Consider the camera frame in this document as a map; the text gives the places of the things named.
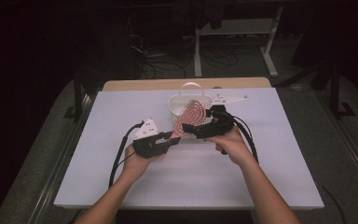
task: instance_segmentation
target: finger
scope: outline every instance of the finger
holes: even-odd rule
[[[216,148],[216,150],[218,150],[218,151],[223,151],[224,149],[220,146],[220,145],[215,145],[215,147],[214,148]]]
[[[217,135],[214,137],[204,138],[204,141],[213,142],[213,143],[216,143],[217,145],[220,145],[220,143],[223,141],[223,139],[222,139],[222,135]]]

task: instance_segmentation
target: black cable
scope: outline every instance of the black cable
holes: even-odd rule
[[[71,221],[69,221],[68,224],[74,224],[76,222],[76,218],[79,216],[81,211],[83,211],[83,209],[77,210],[76,214],[74,215],[74,217],[72,217]]]
[[[222,63],[222,62],[220,62],[220,61],[218,61],[218,60],[215,60],[215,59],[210,58],[209,56],[207,56],[206,54],[201,53],[201,52],[200,52],[200,56],[201,56],[202,59],[203,59],[206,63],[208,63],[210,66],[217,67],[217,68],[228,68],[228,67],[233,66],[233,65],[235,65],[235,64],[238,63],[238,58],[237,58],[237,56],[235,56],[235,55],[234,55],[235,61],[234,61],[233,63],[232,63],[228,58],[225,58],[225,59],[228,61],[228,63]]]
[[[315,182],[316,186],[318,186],[319,188],[323,189],[324,192],[326,192],[327,195],[331,198],[331,200],[333,200],[334,204],[336,205],[336,207],[338,209],[339,214],[341,215],[342,223],[347,224],[347,220],[345,218],[344,211],[342,210],[341,206],[339,205],[338,201],[333,196],[333,194],[324,185],[322,185],[318,181],[314,180],[314,182]]]
[[[146,69],[146,71],[144,70],[144,67],[141,65],[142,73],[144,73],[146,79],[149,79],[149,75],[147,74],[147,67],[146,66],[145,66],[145,69]]]
[[[145,65],[145,68],[146,68],[146,72],[147,72],[147,66],[149,66],[149,67],[151,67],[153,69],[153,76],[150,79],[154,79],[155,76],[156,76],[156,73],[157,73],[155,66],[151,65],[150,63],[144,63],[144,65]]]
[[[227,48],[227,45],[225,45],[225,44],[223,43],[223,39],[220,38],[220,45],[221,45],[220,48],[223,48],[223,49],[218,49],[218,47],[215,47],[215,48],[218,49],[219,51],[221,51],[222,53],[226,54],[226,55],[224,55],[224,56],[220,56],[220,55],[216,56],[215,53],[212,53],[210,50],[209,50],[209,51],[210,51],[210,53],[212,53],[212,55],[213,55],[215,58],[225,58],[225,57],[227,57],[227,56],[229,56],[229,55],[234,55],[234,52],[235,52],[237,49],[239,49],[239,48],[243,45],[243,43],[244,43],[244,41],[241,41],[238,46],[236,46],[235,48],[233,48],[233,49],[231,49],[230,51],[226,52],[226,51],[224,51],[223,49],[226,49],[226,48]]]
[[[249,147],[251,148],[251,151],[252,151],[252,155],[254,156],[255,158],[255,161],[257,161],[258,163],[258,156],[257,156],[257,151],[255,149],[255,143],[253,141],[253,138],[251,137],[251,135],[249,133],[246,132],[245,128],[243,128],[242,124],[240,124],[239,122],[237,122],[235,119],[234,119],[234,123],[238,126],[238,128],[240,128],[241,132],[243,133],[243,135],[245,136],[246,138],[246,141],[248,141],[248,144],[249,144]]]
[[[238,63],[238,58],[237,58],[237,56],[233,56],[234,57],[234,63],[228,58],[228,57],[216,57],[218,60],[216,60],[216,59],[213,59],[213,58],[211,58],[211,57],[209,57],[208,55],[206,55],[206,54],[204,54],[204,53],[200,53],[200,55],[202,56],[202,57],[205,57],[207,60],[210,60],[210,61],[212,61],[212,62],[214,62],[214,63],[219,63],[219,64],[222,64],[222,65],[224,65],[224,66],[232,66],[232,65],[235,65],[235,64],[237,64]],[[225,59],[227,62],[226,63],[224,63],[224,62],[221,62],[221,59]]]
[[[118,163],[117,167],[123,163],[124,161],[126,161],[129,157],[131,157],[133,154],[135,154],[135,152],[132,152],[128,157],[124,158],[124,160],[122,160],[121,162]]]
[[[233,116],[233,118],[234,118],[234,119],[238,119],[240,122],[242,122],[242,123],[246,126],[246,128],[248,129],[249,135],[250,135],[250,137],[251,137],[252,140],[253,140],[251,129],[250,129],[249,126],[245,123],[245,121],[243,121],[243,119],[240,119],[240,118],[235,117],[235,116]]]
[[[109,178],[109,188],[113,185],[113,181],[115,179],[115,174],[116,174],[116,170],[119,166],[118,161],[121,158],[121,154],[123,153],[124,150],[124,146],[126,146],[127,143],[127,139],[129,134],[132,132],[132,130],[134,130],[135,128],[141,128],[142,125],[144,125],[144,121],[142,121],[141,123],[135,124],[134,126],[132,126],[126,133],[126,135],[124,135],[123,139],[121,140],[121,144],[120,144],[120,148],[118,149],[117,155],[116,155],[116,159],[115,162],[113,163],[113,167],[112,167],[112,172],[110,173],[110,178]]]
[[[159,59],[157,60],[157,58],[161,58],[161,57],[171,57],[170,59],[166,60],[166,61],[160,61]],[[154,63],[154,62],[160,62],[160,63],[171,63],[171,62],[175,62],[177,61],[177,56],[173,56],[169,53],[165,54],[165,55],[161,55],[161,56],[146,56],[146,59],[149,63]]]
[[[188,57],[188,60],[186,61],[185,64],[181,65],[179,63],[173,63],[174,61],[178,61],[178,58],[175,58],[174,60],[168,60],[168,61],[150,61],[147,60],[147,62],[145,62],[145,64],[153,67],[154,69],[160,69],[163,71],[177,71],[177,70],[182,70],[183,71],[183,78],[186,78],[186,67],[191,63],[193,57]],[[156,64],[171,64],[176,66],[177,68],[165,68],[165,67],[161,67],[161,66],[157,66]]]
[[[255,47],[254,49],[251,49],[251,50],[246,51],[246,52],[244,52],[244,53],[236,53],[236,51],[237,51],[240,47],[242,47],[242,45],[245,43],[245,41],[241,41],[241,42],[240,42],[240,45],[239,45],[238,47],[236,47],[234,50],[232,50],[230,53],[233,54],[233,55],[246,55],[246,54],[253,53],[253,52],[259,50],[261,46],[264,46],[264,45],[265,45],[265,43],[267,42],[267,39],[266,39],[265,37],[260,36],[260,35],[256,35],[256,36],[257,36],[257,37],[260,37],[260,38],[262,39],[262,41],[260,41],[259,43],[255,44],[256,47]],[[223,46],[223,47],[225,47],[225,48],[227,47],[227,45],[225,45],[225,44],[223,43],[223,41],[221,41],[221,43],[222,43],[222,46]]]
[[[163,79],[164,78],[164,74],[160,71],[156,71],[156,74],[159,74],[159,77],[158,76],[153,76],[152,79]]]

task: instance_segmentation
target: hand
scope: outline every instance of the hand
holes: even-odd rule
[[[225,150],[235,164],[239,164],[247,156],[252,156],[236,125],[228,133],[206,138],[205,141],[216,143],[216,150]]]
[[[132,145],[129,145],[125,150],[125,158],[127,159],[124,161],[123,172],[119,178],[126,178],[133,183],[145,173],[149,164],[157,157],[149,159],[140,157],[135,153]]]

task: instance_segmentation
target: gray carpet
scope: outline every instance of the gray carpet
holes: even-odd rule
[[[246,38],[249,38],[246,42],[249,44],[242,43],[239,47],[235,47],[234,44],[228,46],[204,44],[205,46],[201,47],[201,50],[207,57],[227,55],[232,47],[235,50],[238,62],[227,68],[217,68],[216,66],[219,65],[235,63],[235,58],[215,57],[214,59],[219,63],[213,63],[211,60],[207,62],[202,59],[203,76],[269,78],[268,70],[257,49],[257,44],[261,43],[259,37],[250,36]],[[276,63],[279,77],[271,78],[272,84],[280,83],[301,71],[301,68],[289,65],[296,50],[297,41],[297,37],[277,37],[271,51],[271,57]],[[180,78],[184,75],[193,77],[194,65],[192,61],[188,60],[190,56],[191,54],[187,54],[183,58],[176,59],[175,62],[181,65],[189,62],[184,68],[173,64],[156,64],[156,62],[162,60],[169,60],[170,56],[149,59],[150,62],[153,62],[153,65],[164,69],[155,67],[155,72],[151,66],[144,67],[143,78],[151,78],[152,76]],[[328,97],[328,88],[321,92],[310,90],[311,79],[312,76],[302,78],[291,88],[279,89],[278,93],[312,176],[318,183],[325,186],[337,200],[342,207],[347,223],[358,224],[358,168],[340,135],[340,131],[337,129],[336,122],[331,119],[330,112],[325,109],[323,99],[324,96]],[[73,130],[73,120],[63,118],[67,107],[74,104],[73,97],[73,85],[69,83],[51,108],[45,125],[35,139],[30,154],[1,207],[0,223],[27,223],[30,220],[30,216],[44,190],[43,187],[54,168],[55,161],[65,144],[66,138]],[[343,118],[340,124],[347,128],[356,146],[358,146],[358,93],[352,84],[344,78],[341,84],[341,100],[348,102],[356,113],[355,117]],[[51,200],[47,200],[48,203],[39,214],[37,223],[67,223],[76,213],[76,210],[63,209],[52,205],[60,181],[58,179],[55,183],[56,188],[51,192]],[[296,211],[296,213],[303,223],[342,223],[340,213],[331,197],[322,188],[319,188],[319,190],[325,208]]]

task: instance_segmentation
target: white table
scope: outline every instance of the white table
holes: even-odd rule
[[[168,101],[177,93],[99,92],[54,204],[65,208],[93,205],[108,188],[123,135],[149,117],[160,131],[170,131]],[[275,89],[206,89],[205,93],[212,97],[247,95],[247,101],[227,105],[227,112],[247,122],[268,178],[293,209],[324,207]],[[130,134],[128,144],[135,133]],[[188,138],[171,147],[164,161],[149,166],[122,208],[253,209],[254,204],[238,166],[216,152],[213,144]]]

